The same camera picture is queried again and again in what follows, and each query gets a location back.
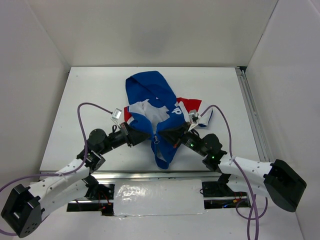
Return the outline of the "blue white red jacket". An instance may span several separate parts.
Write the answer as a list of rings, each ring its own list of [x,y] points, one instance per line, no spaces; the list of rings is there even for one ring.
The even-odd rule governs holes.
[[[166,79],[158,71],[136,73],[125,81],[129,105],[124,120],[132,128],[151,135],[151,149],[156,165],[166,170],[177,149],[159,132],[189,122],[189,112],[200,114],[199,127],[207,127],[214,110],[200,99],[176,97]]]

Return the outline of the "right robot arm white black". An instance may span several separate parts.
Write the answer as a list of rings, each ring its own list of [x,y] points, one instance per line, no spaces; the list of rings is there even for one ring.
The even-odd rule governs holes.
[[[307,183],[285,161],[254,161],[231,155],[214,133],[200,137],[188,130],[187,123],[162,130],[159,135],[173,147],[185,145],[203,156],[203,164],[212,172],[221,174],[218,190],[223,196],[233,192],[248,192],[270,198],[281,209],[294,213],[300,203]]]

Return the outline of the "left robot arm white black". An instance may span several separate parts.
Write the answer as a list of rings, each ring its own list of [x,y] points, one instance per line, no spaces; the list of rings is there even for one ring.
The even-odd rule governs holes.
[[[103,155],[127,144],[132,147],[149,139],[151,135],[133,129],[123,122],[119,130],[106,134],[94,129],[87,139],[87,146],[55,176],[24,187],[14,187],[2,209],[1,217],[20,238],[34,232],[52,212],[70,201],[97,197],[101,185],[92,176],[105,162]]]

